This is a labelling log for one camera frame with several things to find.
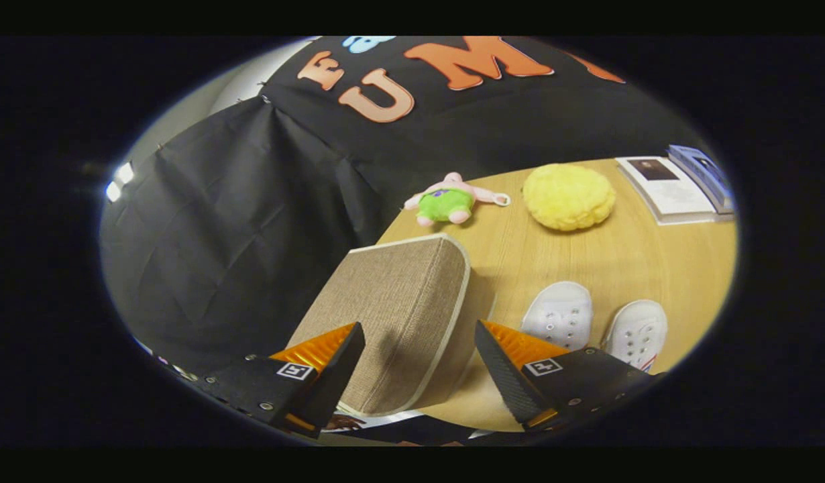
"white shoe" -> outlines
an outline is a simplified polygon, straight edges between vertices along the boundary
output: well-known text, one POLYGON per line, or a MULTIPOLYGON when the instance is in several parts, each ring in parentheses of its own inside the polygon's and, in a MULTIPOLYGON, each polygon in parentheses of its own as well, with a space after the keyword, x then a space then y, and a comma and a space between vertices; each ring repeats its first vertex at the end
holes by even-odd
POLYGON ((593 312, 591 294, 577 282, 544 288, 522 319, 523 333, 576 351, 588 344, 593 312))
POLYGON ((636 300, 618 310, 603 341, 612 357, 649 372, 666 342, 666 312, 652 300, 636 300))

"table surface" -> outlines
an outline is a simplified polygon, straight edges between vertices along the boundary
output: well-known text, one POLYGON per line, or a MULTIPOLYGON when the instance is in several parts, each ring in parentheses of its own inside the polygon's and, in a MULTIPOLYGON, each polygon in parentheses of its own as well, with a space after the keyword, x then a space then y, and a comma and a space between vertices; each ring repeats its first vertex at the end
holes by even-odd
MULTIPOLYGON (((594 318, 588 345, 600 347, 616 312, 651 299, 666 310, 668 334, 652 374, 670 370, 700 343, 725 303, 734 277, 737 225, 658 226, 615 159, 576 162, 605 175, 616 193, 614 210, 589 229, 559 232, 532 218, 520 189, 533 169, 468 180, 511 196, 511 205, 476 204, 462 225, 424 228, 416 211, 401 211, 379 244, 443 232, 468 251, 472 268, 492 284, 492 321, 519 330, 541 290, 570 280, 588 288, 594 318)), ((442 404, 419 409, 444 421, 487 431, 522 431, 508 412, 477 351, 459 388, 442 404)))

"yellow plush ball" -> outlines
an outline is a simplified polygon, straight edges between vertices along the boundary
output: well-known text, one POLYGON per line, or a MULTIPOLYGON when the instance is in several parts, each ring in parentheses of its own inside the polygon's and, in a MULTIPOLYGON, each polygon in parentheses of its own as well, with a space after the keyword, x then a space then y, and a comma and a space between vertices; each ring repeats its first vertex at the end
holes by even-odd
POLYGON ((562 231, 602 222, 615 204, 615 190, 603 174, 572 164, 535 169, 526 178, 522 195, 538 223, 562 231))

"person's hand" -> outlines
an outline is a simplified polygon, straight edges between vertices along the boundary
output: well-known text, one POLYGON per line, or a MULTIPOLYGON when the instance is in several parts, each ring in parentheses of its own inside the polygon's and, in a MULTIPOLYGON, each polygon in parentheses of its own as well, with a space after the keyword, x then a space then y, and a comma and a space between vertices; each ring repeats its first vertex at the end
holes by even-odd
POLYGON ((360 430, 363 425, 366 424, 361 419, 356 419, 352 416, 347 415, 332 415, 332 418, 329 420, 329 424, 326 424, 327 431, 333 430, 360 430))

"patrick star plush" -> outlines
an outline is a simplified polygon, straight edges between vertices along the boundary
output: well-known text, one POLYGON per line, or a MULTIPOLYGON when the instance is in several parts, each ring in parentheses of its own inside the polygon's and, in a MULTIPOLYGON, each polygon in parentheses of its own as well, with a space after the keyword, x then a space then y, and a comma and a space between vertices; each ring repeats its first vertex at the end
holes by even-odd
POLYGON ((493 193, 464 183, 461 175, 449 173, 440 183, 407 199, 404 210, 418 208, 417 219, 421 226, 431 226, 434 222, 460 224, 472 216, 472 207, 476 201, 508 206, 511 198, 504 193, 493 193))

